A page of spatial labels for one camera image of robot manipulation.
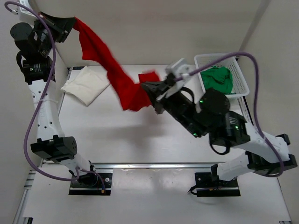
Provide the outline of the red t shirt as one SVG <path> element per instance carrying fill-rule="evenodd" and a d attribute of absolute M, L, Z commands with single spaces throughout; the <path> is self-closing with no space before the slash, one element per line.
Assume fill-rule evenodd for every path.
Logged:
<path fill-rule="evenodd" d="M 82 49 L 82 59 L 98 62 L 106 71 L 107 78 L 116 92 L 123 110 L 137 112 L 152 105 L 150 98 L 141 84 L 145 82 L 159 82 L 155 71 L 148 71 L 138 75 L 139 83 L 135 83 L 125 73 L 112 55 L 108 46 L 79 18 L 75 18 L 73 28 L 79 32 L 79 42 Z"/>

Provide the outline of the white t shirt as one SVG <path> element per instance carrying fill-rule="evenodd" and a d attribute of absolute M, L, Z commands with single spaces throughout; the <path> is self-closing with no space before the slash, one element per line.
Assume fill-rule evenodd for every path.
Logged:
<path fill-rule="evenodd" d="M 66 81 L 61 91 L 89 106 L 109 85 L 106 75 L 85 66 L 74 79 Z"/>

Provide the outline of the green item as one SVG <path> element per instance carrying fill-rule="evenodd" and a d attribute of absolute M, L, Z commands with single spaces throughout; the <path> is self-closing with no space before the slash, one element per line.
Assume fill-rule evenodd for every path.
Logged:
<path fill-rule="evenodd" d="M 212 67 L 200 73 L 205 89 L 213 88 L 225 95 L 233 89 L 232 73 L 226 67 Z"/>

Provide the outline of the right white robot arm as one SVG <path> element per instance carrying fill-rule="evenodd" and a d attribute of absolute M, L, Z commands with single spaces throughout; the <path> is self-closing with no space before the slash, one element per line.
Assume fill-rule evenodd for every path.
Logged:
<path fill-rule="evenodd" d="M 170 88 L 165 81 L 145 82 L 141 87 L 157 114 L 168 112 L 195 138 L 208 135 L 211 148 L 225 148 L 219 155 L 226 155 L 233 148 L 244 150 L 239 157 L 211 167 L 210 182 L 214 186 L 219 187 L 246 173 L 275 176 L 283 168 L 297 167 L 294 155 L 288 150 L 287 135 L 259 132 L 242 115 L 230 110 L 229 99 L 223 93 L 208 89 L 195 103 L 182 93 L 194 95 L 185 87 L 168 97 Z"/>

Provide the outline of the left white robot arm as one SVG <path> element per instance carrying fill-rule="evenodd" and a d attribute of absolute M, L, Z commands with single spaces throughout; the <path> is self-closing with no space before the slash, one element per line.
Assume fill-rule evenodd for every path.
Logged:
<path fill-rule="evenodd" d="M 30 145 L 31 151 L 46 161 L 65 165 L 79 183 L 92 187 L 98 181 L 94 165 L 80 156 L 75 138 L 66 137 L 59 122 L 56 81 L 51 70 L 54 63 L 49 56 L 52 44 L 64 42 L 76 20 L 43 12 L 38 15 L 43 22 L 34 20 L 33 26 L 20 22 L 10 30 L 20 50 L 16 56 L 17 64 L 38 110 L 37 141 Z"/>

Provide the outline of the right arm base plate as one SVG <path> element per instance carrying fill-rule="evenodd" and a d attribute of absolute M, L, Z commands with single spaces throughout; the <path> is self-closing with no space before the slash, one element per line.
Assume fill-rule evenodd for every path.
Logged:
<path fill-rule="evenodd" d="M 195 185 L 190 187 L 188 193 L 196 197 L 237 197 L 241 196 L 237 179 L 231 181 L 212 181 L 211 173 L 197 172 Z"/>

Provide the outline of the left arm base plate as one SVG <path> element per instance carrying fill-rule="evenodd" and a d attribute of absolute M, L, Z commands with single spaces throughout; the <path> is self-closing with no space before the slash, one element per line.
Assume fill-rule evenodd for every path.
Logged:
<path fill-rule="evenodd" d="M 101 179 L 86 173 L 75 182 L 71 182 L 69 195 L 73 196 L 109 196 L 111 195 L 113 173 L 99 172 Z"/>

